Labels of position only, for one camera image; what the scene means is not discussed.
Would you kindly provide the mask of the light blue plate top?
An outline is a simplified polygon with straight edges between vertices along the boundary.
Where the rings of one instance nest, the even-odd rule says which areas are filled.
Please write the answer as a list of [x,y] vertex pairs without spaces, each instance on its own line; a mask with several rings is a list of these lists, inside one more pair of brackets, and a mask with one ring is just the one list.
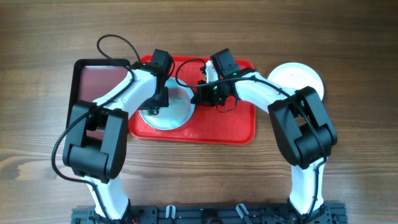
[[181,127],[192,116],[195,105],[191,103],[193,91],[180,86],[174,77],[169,78],[165,86],[169,91],[169,106],[159,108],[158,114],[154,110],[141,110],[141,118],[152,128],[167,131]]

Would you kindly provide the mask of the white plate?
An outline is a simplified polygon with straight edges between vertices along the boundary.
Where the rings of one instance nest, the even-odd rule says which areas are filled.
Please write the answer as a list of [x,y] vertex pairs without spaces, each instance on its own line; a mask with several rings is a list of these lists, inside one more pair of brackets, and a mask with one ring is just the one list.
[[280,86],[300,90],[306,86],[314,88],[323,100],[325,89],[319,74],[308,65],[288,62],[277,66],[267,77]]

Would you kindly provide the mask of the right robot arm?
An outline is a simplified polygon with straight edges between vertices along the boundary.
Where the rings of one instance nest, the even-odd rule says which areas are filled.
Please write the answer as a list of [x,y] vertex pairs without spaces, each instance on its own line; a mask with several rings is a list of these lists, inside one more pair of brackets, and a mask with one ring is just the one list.
[[224,105],[230,96],[265,111],[284,159],[292,168],[289,203],[301,222],[315,218],[324,201],[322,176],[336,130],[317,91],[284,87],[257,70],[241,68],[229,49],[213,54],[200,69],[204,76],[194,87],[194,104]]

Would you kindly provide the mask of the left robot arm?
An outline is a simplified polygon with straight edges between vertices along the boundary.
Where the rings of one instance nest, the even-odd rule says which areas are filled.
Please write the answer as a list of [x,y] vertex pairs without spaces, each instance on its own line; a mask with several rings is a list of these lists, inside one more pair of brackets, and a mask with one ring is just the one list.
[[128,121],[137,110],[158,114],[169,105],[165,82],[174,66],[168,52],[156,49],[149,62],[127,67],[124,80],[110,92],[72,107],[63,163],[76,182],[91,187],[95,213],[105,223],[125,222],[131,205],[119,177],[127,153]]

